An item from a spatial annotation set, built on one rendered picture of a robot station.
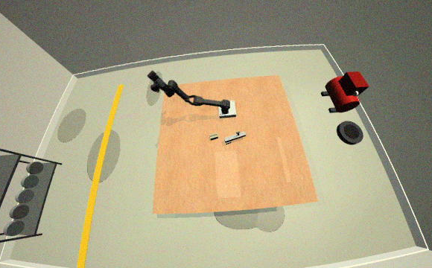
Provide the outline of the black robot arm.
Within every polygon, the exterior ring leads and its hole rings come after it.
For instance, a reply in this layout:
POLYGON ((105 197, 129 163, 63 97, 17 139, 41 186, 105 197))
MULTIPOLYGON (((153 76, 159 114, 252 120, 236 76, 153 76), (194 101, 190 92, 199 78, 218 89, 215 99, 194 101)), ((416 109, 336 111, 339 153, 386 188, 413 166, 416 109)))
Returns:
POLYGON ((169 80, 168 85, 165 82, 160 82, 159 86, 156 85, 155 82, 150 87, 151 90, 154 92, 159 93, 159 89, 161 89, 169 98, 174 95, 174 93, 178 94, 185 102, 190 103, 194 106, 201 106, 201 105, 209 105, 209 106, 219 106, 221 108, 222 115, 223 114, 229 114, 230 109, 230 101, 228 99, 223 99, 221 101, 219 100, 209 100, 204 99, 202 97, 196 96, 196 95, 190 95, 188 96, 186 93, 184 93, 183 90, 181 90, 176 82, 174 80, 169 80), (189 98, 193 98, 193 102, 189 101, 189 98))

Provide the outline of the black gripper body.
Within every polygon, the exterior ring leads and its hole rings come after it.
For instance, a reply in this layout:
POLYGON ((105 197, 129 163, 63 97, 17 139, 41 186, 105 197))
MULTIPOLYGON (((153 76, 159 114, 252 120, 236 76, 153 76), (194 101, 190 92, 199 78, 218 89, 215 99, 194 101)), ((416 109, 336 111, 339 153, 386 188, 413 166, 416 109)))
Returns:
POLYGON ((163 81, 160 77, 158 78, 156 76, 156 73, 154 71, 151 71, 147 77, 153 80, 153 82, 155 82, 157 86, 159 86, 159 83, 163 81))

